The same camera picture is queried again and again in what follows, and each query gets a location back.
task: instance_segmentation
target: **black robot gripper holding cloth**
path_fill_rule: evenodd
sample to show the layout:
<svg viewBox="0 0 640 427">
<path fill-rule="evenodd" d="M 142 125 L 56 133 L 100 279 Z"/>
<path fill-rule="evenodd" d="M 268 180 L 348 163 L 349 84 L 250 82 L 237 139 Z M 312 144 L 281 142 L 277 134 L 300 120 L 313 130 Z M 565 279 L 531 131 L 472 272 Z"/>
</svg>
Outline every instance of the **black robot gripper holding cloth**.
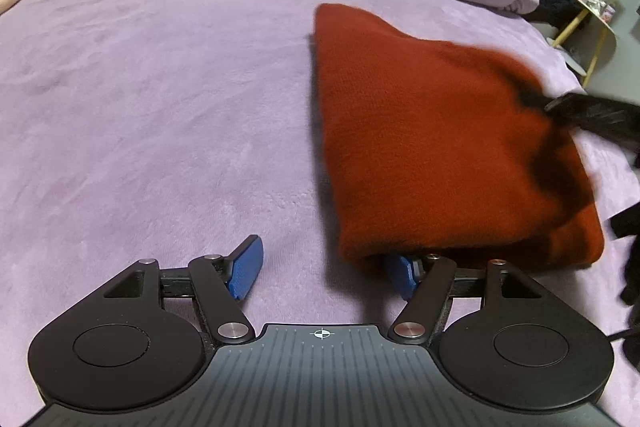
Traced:
<svg viewBox="0 0 640 427">
<path fill-rule="evenodd" d="M 536 103 L 552 118 L 584 117 L 569 99 Z M 590 105 L 585 127 L 600 118 L 610 134 L 616 111 Z M 631 133 L 619 134 L 629 142 Z M 633 219 L 626 225 L 624 235 L 637 230 Z M 613 367 L 609 341 L 637 335 L 608 339 L 505 261 L 469 270 L 420 251 L 388 255 L 388 278 L 407 301 L 388 331 L 269 324 L 256 336 L 238 301 L 262 257 L 253 235 L 228 257 L 187 268 L 142 259 L 79 301 L 31 343 L 46 405 L 27 425 L 617 425 L 596 406 Z M 472 297 L 481 308 L 445 329 L 452 300 Z M 200 331 L 165 311 L 165 298 L 191 299 Z"/>
</svg>

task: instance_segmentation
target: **orange-red fabric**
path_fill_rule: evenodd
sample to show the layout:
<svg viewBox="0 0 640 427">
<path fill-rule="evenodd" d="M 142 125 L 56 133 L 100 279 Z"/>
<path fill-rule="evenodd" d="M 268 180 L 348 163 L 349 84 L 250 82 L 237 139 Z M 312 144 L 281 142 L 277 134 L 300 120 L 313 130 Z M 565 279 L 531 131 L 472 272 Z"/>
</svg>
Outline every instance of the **orange-red fabric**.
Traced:
<svg viewBox="0 0 640 427">
<path fill-rule="evenodd" d="M 342 5 L 316 12 L 324 157 L 339 250 L 432 248 L 461 266 L 585 265 L 604 238 L 574 142 L 520 105 L 541 90 L 498 51 L 420 40 Z"/>
</svg>

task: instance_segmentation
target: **metal screw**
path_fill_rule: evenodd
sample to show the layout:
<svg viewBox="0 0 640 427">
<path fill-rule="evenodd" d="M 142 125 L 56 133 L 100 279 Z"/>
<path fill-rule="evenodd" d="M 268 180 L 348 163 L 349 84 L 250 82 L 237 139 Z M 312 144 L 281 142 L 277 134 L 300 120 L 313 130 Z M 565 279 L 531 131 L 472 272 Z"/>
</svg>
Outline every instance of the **metal screw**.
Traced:
<svg viewBox="0 0 640 427">
<path fill-rule="evenodd" d="M 405 339 L 417 339 L 423 336 L 426 330 L 422 324 L 417 322 L 401 322 L 396 324 L 394 331 L 396 335 Z"/>
<path fill-rule="evenodd" d="M 239 322 L 228 322 L 218 328 L 218 334 L 226 339 L 239 339 L 249 332 L 246 324 Z"/>
</svg>

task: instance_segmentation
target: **red cloth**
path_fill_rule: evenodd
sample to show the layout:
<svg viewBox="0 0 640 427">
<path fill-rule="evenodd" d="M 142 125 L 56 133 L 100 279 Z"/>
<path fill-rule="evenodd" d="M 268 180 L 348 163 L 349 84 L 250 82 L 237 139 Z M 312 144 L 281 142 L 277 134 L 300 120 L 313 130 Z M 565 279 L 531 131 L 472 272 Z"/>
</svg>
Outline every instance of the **red cloth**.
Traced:
<svg viewBox="0 0 640 427">
<path fill-rule="evenodd" d="M 542 270 L 600 257 L 570 134 L 518 101 L 516 85 L 542 90 L 526 66 L 342 5 L 318 8 L 314 40 L 344 258 L 430 248 Z"/>
</svg>

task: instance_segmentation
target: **blue gripper pad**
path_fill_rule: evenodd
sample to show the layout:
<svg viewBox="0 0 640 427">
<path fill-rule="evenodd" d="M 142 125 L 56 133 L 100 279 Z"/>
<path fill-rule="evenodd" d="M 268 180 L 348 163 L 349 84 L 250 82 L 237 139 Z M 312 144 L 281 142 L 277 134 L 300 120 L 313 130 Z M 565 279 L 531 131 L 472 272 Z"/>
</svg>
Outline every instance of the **blue gripper pad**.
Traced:
<svg viewBox="0 0 640 427">
<path fill-rule="evenodd" d="M 231 279 L 226 283 L 229 293 L 238 301 L 244 299 L 249 293 L 262 268 L 264 258 L 262 240 L 257 235 L 254 237 L 254 241 L 233 261 Z"/>
<path fill-rule="evenodd" d="M 89 413 L 53 404 L 28 427 L 616 427 L 596 406 L 509 411 L 463 393 L 429 351 L 373 326 L 268 325 L 220 347 L 190 387 L 145 409 Z"/>
<path fill-rule="evenodd" d="M 386 276 L 392 286 L 402 299 L 408 301 L 414 296 L 415 289 L 418 287 L 411 261 L 401 255 L 390 253 L 385 255 L 384 265 Z"/>
</svg>

